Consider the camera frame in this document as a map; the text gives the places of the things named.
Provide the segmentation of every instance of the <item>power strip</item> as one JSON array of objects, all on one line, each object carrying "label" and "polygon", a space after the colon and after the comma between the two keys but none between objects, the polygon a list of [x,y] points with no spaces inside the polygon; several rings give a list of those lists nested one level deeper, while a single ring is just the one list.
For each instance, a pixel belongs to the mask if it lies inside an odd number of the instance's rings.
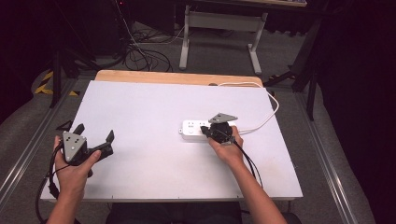
[{"label": "power strip", "polygon": [[[230,126],[235,126],[234,122],[228,121]],[[210,123],[207,120],[186,119],[178,132],[184,140],[189,141],[207,141],[206,135],[201,131],[201,126],[210,128]]]}]

